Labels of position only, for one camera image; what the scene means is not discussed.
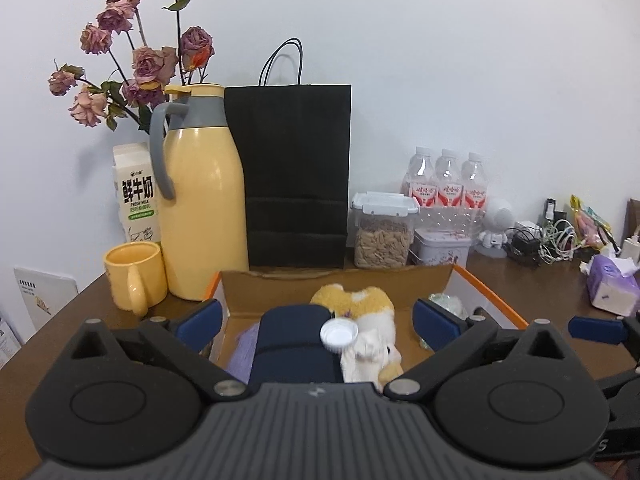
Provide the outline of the white milk carton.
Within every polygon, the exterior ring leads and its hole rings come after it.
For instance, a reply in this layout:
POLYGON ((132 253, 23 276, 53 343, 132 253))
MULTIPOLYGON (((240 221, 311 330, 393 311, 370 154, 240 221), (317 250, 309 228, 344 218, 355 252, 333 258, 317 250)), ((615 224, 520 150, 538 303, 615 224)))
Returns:
POLYGON ((160 242, 155 181, 145 143, 115 145, 114 187, 126 242, 160 242))

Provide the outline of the iridescent plastic bundle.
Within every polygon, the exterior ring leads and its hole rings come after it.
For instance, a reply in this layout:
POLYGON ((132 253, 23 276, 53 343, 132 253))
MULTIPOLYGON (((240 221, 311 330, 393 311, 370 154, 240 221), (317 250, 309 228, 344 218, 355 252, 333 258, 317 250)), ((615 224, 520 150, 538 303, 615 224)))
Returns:
POLYGON ((465 309, 462 301, 457 296, 431 294, 428 299, 462 320, 465 320, 469 316, 468 310, 465 309))

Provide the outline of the clear seed storage container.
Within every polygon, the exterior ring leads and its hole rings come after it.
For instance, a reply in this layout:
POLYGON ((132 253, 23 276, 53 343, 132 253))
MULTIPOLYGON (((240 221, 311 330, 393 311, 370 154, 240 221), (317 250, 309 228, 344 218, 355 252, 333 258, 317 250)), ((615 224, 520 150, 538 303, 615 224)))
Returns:
POLYGON ((419 204, 413 197, 399 193, 357 193, 352 199, 356 267, 405 266, 419 212, 419 204))

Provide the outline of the blue white box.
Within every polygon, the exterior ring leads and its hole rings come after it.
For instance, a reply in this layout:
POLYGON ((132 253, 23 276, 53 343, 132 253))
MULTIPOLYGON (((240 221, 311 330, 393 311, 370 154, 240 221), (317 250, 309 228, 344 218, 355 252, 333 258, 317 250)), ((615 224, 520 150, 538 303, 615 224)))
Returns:
POLYGON ((8 364, 23 347, 4 313, 0 315, 0 368, 8 364))

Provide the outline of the purple tissue pack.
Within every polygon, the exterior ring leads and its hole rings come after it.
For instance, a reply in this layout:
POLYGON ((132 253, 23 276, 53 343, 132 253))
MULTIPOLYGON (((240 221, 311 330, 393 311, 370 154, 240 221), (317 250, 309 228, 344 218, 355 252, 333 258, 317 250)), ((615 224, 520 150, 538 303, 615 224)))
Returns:
POLYGON ((631 316, 639 309, 639 270, 633 258, 618 258, 611 247, 583 262, 579 269, 587 277, 590 304, 599 310, 631 316))

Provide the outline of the white leaflet card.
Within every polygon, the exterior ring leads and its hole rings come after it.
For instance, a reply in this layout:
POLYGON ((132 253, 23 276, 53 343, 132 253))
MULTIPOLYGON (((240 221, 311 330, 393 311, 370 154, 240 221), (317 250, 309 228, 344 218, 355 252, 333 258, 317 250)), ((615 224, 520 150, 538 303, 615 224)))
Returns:
POLYGON ((36 332, 78 294, 76 281, 69 276, 20 266, 14 268, 14 275, 36 332))

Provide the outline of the left water bottle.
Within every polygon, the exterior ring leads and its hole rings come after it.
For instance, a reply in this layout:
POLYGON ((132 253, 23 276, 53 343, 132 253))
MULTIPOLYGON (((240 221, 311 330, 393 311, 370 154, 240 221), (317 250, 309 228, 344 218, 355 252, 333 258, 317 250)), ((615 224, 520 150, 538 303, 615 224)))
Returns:
POLYGON ((413 197, 421 208, 436 205, 437 183, 434 166, 428 148, 417 146, 411 157, 405 177, 402 179, 401 194, 413 197))

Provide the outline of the yellow thermos jug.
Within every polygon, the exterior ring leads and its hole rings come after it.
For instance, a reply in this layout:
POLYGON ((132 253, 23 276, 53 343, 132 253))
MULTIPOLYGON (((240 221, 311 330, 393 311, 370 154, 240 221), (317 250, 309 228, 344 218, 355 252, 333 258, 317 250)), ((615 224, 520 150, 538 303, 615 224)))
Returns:
POLYGON ((200 300, 215 273, 248 269, 244 172, 224 87, 171 84, 165 91, 149 136, 160 244, 170 292, 200 300))

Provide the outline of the white robot figurine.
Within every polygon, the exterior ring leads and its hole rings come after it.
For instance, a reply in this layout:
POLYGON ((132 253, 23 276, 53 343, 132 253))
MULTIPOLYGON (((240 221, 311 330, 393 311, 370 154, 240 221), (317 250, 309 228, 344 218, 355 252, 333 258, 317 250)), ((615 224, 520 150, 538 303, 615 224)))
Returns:
POLYGON ((514 214, 507 200, 489 197, 485 205, 482 229, 475 249, 489 258, 506 258, 508 232, 514 226, 514 214))

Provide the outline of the black paper bag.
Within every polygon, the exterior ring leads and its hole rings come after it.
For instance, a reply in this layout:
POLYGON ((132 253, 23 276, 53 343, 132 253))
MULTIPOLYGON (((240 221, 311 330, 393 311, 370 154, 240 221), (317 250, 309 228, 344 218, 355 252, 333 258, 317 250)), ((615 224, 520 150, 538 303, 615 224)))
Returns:
POLYGON ((347 240, 352 88, 268 82, 224 92, 244 171, 251 266, 338 268, 347 240))

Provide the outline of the dried pink rose bouquet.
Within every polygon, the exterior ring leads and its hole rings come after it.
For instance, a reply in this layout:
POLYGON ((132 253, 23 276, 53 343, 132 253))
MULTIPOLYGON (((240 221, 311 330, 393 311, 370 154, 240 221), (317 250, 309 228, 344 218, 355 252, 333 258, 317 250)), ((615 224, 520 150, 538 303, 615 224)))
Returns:
POLYGON ((106 0, 80 33, 82 52, 111 59, 114 70, 104 81, 92 81, 81 66, 55 64, 48 90, 52 96, 76 92, 68 114, 79 125, 104 125, 114 131, 120 120, 129 118, 148 133, 152 111, 167 101, 171 81, 192 84, 206 79, 215 55, 214 38, 201 26, 182 26, 181 12, 191 0, 171 0, 164 7, 175 19, 176 43, 159 48, 146 39, 140 13, 143 1, 106 0))

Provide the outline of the yellow ceramic mug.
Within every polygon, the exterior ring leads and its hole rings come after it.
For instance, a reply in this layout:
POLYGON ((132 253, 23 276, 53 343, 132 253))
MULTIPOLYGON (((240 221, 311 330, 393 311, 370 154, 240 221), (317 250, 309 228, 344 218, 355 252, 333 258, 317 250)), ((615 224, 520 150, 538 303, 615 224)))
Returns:
POLYGON ((168 294, 160 246, 131 242, 110 249, 103 257, 111 295, 120 310, 144 318, 168 294))

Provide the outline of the yellow white plush toy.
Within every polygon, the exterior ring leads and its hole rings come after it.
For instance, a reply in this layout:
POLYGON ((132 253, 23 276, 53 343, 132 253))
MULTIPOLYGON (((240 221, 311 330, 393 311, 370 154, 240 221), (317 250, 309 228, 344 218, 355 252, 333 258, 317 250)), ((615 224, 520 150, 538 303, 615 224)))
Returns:
POLYGON ((311 303, 327 308, 332 318, 350 318, 358 325, 356 341, 337 353, 344 382, 370 382, 382 391, 404 372, 396 348, 395 308, 382 289, 346 292, 340 284, 329 284, 312 296, 311 303))

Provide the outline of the purple knitted cloth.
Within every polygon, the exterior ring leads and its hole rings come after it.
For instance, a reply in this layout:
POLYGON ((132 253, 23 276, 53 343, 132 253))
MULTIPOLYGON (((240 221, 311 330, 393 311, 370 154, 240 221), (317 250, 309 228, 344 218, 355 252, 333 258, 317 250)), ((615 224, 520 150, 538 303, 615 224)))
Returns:
POLYGON ((226 367, 226 371, 231 376, 239 382, 244 382, 244 384, 248 384, 250 382, 250 373, 253 368, 258 335, 258 323, 254 323, 246 330, 243 330, 235 339, 235 349, 233 350, 226 367))

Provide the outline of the navy blue fabric pouch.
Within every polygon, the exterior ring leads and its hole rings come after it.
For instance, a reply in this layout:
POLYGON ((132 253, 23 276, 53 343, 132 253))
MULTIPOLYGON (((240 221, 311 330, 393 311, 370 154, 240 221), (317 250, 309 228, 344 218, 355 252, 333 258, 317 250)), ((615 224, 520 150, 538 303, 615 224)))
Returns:
POLYGON ((320 330, 332 318, 318 304, 293 304, 266 312, 259 323, 250 384, 339 384, 340 358, 324 348, 320 330))

